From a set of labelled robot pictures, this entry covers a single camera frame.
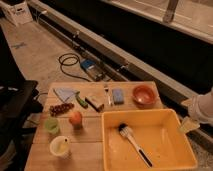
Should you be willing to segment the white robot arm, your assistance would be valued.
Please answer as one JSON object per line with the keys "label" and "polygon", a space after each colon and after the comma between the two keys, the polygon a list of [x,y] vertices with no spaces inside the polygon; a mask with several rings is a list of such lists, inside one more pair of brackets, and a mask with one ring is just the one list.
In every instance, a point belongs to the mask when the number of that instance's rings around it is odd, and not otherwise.
{"label": "white robot arm", "polygon": [[183,118],[179,130],[186,134],[196,130],[201,124],[213,127],[213,87],[206,94],[199,94],[181,102],[188,109],[188,115]]}

